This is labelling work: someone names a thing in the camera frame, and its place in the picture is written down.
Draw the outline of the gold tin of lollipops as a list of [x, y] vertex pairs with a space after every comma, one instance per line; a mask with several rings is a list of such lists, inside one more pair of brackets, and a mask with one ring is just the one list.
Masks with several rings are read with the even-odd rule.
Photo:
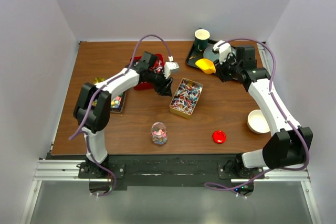
[[183, 78], [178, 85], [169, 109], [171, 113], [190, 119], [200, 99], [203, 85], [199, 82]]

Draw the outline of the yellow plastic scoop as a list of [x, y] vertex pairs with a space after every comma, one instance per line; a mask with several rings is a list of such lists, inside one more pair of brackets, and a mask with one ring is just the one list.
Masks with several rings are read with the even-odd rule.
[[195, 62], [196, 66], [200, 68], [205, 74], [216, 73], [215, 65], [212, 61], [202, 58]]

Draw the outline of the red tin swirl lollipops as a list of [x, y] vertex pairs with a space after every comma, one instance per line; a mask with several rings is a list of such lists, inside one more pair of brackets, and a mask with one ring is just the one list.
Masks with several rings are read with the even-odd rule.
[[[157, 57], [157, 60], [154, 64], [154, 66], [151, 68], [151, 70], [154, 70], [157, 73], [160, 73], [163, 71], [164, 67], [164, 60], [163, 56], [161, 54], [155, 54]], [[154, 85], [148, 82], [140, 82], [138, 85], [134, 87], [134, 90], [140, 91], [140, 90], [147, 90], [147, 89], [153, 89]]]

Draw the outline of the clear plastic jar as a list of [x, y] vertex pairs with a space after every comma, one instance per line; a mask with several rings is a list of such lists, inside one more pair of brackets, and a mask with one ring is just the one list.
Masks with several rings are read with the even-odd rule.
[[162, 122], [155, 122], [151, 127], [152, 142], [156, 145], [164, 145], [167, 142], [166, 126]]

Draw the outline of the tin of star candies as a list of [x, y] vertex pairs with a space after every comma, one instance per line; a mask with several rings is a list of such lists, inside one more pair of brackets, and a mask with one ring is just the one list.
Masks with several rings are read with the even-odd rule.
[[[105, 81], [105, 78], [95, 77], [93, 84]], [[121, 113], [123, 111], [123, 105], [125, 102], [126, 91], [118, 94], [114, 99], [111, 100], [110, 112], [111, 113]], [[96, 106], [97, 100], [93, 102], [93, 106]]]

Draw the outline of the red jar lid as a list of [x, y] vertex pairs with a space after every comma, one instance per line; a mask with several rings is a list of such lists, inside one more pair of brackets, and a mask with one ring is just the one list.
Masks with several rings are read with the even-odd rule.
[[217, 144], [223, 144], [226, 141], [226, 134], [221, 130], [214, 131], [212, 139]]

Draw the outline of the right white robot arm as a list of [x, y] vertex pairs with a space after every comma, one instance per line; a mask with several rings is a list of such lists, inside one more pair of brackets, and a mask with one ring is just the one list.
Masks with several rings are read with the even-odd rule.
[[271, 139], [259, 150], [245, 152], [234, 165], [234, 173], [246, 178], [253, 168], [267, 166], [270, 169], [305, 169], [310, 161], [309, 147], [313, 133], [293, 118], [273, 88], [272, 75], [265, 68], [250, 68], [240, 52], [254, 53], [250, 46], [237, 49], [233, 54], [229, 43], [219, 41], [212, 51], [219, 55], [214, 61], [215, 75], [222, 81], [233, 79], [241, 83], [256, 101], [269, 126]]

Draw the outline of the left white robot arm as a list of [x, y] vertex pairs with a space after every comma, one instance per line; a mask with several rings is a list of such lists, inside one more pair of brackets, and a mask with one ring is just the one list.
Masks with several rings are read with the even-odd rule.
[[140, 60], [132, 60], [115, 76], [96, 84], [85, 83], [82, 86], [74, 108], [78, 129], [70, 138], [73, 139], [80, 133], [84, 135], [86, 166], [97, 178], [112, 176], [104, 136], [110, 120], [112, 99], [141, 82], [152, 84], [158, 95], [172, 96], [171, 74], [180, 67], [173, 57], [169, 57], [163, 69], [157, 72], [154, 69], [156, 61], [156, 55], [144, 52]]

